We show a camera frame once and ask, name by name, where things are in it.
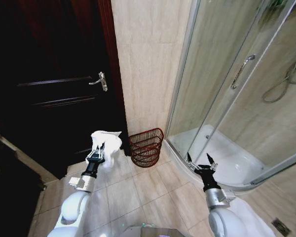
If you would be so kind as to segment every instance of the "shower enclosure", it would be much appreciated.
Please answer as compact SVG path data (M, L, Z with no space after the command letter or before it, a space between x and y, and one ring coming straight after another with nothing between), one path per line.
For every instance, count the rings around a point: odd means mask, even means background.
M296 163L296 0L195 0L166 142L250 189Z

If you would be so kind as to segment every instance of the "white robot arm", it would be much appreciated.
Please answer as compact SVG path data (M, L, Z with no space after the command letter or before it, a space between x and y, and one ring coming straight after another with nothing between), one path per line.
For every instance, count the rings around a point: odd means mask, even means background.
M229 202L235 199L233 192L222 190L214 180L213 174L216 171L217 164L213 158L207 154L211 165L195 165L187 153L187 161L194 172L201 176L204 183L204 192L209 214L209 224L215 237L245 237L247 230L241 219L231 210Z
M103 158L104 143L88 156L88 167L80 178L71 178L69 184L77 192L71 194L61 206L61 214L55 228L48 237L82 237L83 224L88 209L89 199L93 192L98 167L105 160Z

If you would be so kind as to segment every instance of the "wastebasket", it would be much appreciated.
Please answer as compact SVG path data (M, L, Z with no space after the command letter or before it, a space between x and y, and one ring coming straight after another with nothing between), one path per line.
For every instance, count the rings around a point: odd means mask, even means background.
M147 168L159 160L163 132L160 128L151 129L129 137L131 159L139 167Z

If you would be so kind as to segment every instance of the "white towel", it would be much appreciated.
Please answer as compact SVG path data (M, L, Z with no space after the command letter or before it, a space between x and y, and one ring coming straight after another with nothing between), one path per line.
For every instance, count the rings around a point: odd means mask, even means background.
M106 131L95 131L91 134L92 137L92 149L95 150L97 147L101 147L104 143L104 159L105 162L102 167L109 170L114 165L114 157L118 156L122 140L118 137L122 132L106 132Z

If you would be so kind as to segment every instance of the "dark wooden door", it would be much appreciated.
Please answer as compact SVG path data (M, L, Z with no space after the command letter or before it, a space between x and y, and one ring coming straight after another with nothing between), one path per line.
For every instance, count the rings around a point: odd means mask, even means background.
M127 146L110 1L0 0L0 133L60 178L96 130Z

